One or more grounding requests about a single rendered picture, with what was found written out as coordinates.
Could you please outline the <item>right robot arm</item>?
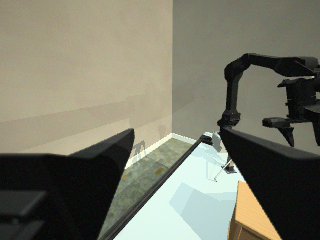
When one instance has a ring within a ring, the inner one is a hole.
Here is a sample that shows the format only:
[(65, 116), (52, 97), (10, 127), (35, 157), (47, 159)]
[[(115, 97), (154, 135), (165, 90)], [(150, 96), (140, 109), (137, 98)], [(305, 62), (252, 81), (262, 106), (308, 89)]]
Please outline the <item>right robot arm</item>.
[[(311, 79), (284, 79), (277, 87), (286, 87), (287, 99), (316, 96), (316, 92), (320, 93), (320, 64), (318, 64), (317, 58), (273, 57), (275, 56), (246, 53), (225, 67), (224, 77), (227, 81), (226, 109), (222, 118), (217, 121), (217, 125), (220, 126), (218, 135), (221, 134), (223, 127), (232, 129), (239, 123), (241, 113), (236, 110), (238, 82), (243, 75), (243, 71), (248, 69), (251, 64), (270, 68), (285, 77), (314, 76)], [(312, 105), (307, 105), (306, 102), (301, 103), (296, 110), (296, 119), (305, 118), (312, 123), (320, 124), (320, 100), (316, 100), (315, 104)]]

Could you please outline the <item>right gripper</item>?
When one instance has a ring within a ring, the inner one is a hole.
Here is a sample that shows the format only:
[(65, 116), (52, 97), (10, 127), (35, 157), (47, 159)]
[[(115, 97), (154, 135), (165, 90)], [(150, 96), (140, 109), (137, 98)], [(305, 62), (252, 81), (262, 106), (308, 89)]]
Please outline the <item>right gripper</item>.
[[(306, 102), (307, 105), (312, 105), (312, 104), (315, 104), (316, 100), (320, 100), (320, 99), (316, 99), (316, 96), (289, 99), (287, 100), (287, 103), (285, 103), (285, 106), (288, 106), (288, 112), (289, 112), (289, 114), (287, 115), (287, 118), (285, 119), (280, 117), (264, 118), (262, 120), (262, 125), (269, 128), (277, 128), (285, 137), (289, 145), (291, 147), (294, 147), (294, 138), (292, 133), (294, 127), (290, 127), (290, 124), (311, 122), (305, 118), (296, 119), (296, 110), (298, 108), (298, 105), (301, 102)], [(312, 123), (312, 124), (313, 124), (317, 145), (320, 146), (320, 124), (315, 124), (315, 123)], [(285, 129), (286, 131), (281, 129)]]

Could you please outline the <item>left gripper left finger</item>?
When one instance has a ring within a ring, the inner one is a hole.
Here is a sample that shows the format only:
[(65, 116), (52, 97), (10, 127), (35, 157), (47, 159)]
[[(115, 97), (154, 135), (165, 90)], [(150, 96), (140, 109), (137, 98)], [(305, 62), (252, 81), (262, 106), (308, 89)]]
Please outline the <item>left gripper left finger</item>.
[(76, 240), (97, 240), (134, 139), (129, 128), (69, 155), (0, 153), (0, 190), (49, 193)]

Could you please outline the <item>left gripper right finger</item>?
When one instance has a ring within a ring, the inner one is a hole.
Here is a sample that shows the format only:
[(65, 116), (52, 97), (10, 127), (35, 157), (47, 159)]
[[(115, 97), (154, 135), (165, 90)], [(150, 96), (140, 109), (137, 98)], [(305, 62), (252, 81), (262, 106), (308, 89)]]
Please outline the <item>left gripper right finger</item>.
[(227, 127), (220, 138), (281, 240), (320, 240), (320, 155)]

